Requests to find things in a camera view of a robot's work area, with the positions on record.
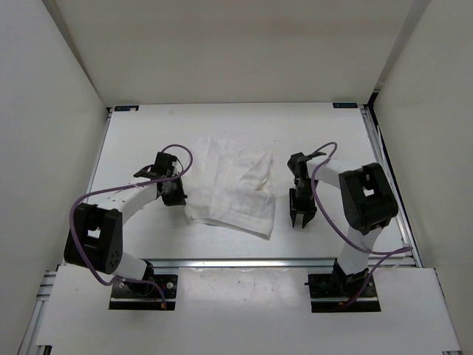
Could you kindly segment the white fabric skirt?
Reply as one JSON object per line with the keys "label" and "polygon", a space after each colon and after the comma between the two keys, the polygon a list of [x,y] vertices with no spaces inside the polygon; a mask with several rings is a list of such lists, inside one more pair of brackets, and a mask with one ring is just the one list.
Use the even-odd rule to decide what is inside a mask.
{"label": "white fabric skirt", "polygon": [[191,152],[192,167],[183,177],[188,220],[269,240],[277,197],[273,152],[208,137],[198,139]]}

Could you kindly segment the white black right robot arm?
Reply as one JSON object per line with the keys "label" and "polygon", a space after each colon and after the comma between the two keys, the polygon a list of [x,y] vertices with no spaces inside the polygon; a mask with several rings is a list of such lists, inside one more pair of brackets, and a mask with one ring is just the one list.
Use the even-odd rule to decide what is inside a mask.
{"label": "white black right robot arm", "polygon": [[289,189],[289,215],[292,223],[302,216],[305,227],[322,210],[316,206],[311,175],[315,182],[327,183],[341,192],[348,223],[347,241],[333,265],[332,287],[347,296],[367,277],[368,259],[382,229],[398,214],[398,204],[378,163],[353,166],[336,159],[296,153],[287,162],[295,186]]}

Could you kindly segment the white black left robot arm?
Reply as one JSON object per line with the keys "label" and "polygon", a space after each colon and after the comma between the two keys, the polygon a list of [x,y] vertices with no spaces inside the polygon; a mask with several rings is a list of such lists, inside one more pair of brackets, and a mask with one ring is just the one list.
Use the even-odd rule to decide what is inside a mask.
{"label": "white black left robot arm", "polygon": [[80,197],[69,212],[66,263],[88,268],[104,285],[110,284],[101,276],[107,274],[129,280],[129,287],[139,296],[152,293],[155,278],[147,273],[148,263],[123,250],[123,226],[157,199],[166,206],[185,204],[180,174],[140,172],[124,186]]}

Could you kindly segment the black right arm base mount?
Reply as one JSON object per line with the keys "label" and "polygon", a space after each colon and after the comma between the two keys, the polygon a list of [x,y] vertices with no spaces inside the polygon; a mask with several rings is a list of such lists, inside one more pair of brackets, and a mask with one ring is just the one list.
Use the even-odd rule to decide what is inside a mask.
{"label": "black right arm base mount", "polygon": [[345,305],[355,296],[363,280],[342,285],[333,274],[308,274],[304,283],[309,289],[312,313],[378,313],[381,311],[374,278],[371,277],[355,301]]}

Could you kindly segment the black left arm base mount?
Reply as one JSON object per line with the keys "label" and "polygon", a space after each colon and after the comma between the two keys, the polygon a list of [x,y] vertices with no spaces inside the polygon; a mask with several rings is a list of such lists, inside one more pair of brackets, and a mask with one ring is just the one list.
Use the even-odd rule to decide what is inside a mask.
{"label": "black left arm base mount", "polygon": [[176,306],[178,275],[155,274],[153,282],[157,284],[165,297],[152,285],[138,285],[116,281],[109,298],[110,310],[126,311],[173,311]]}

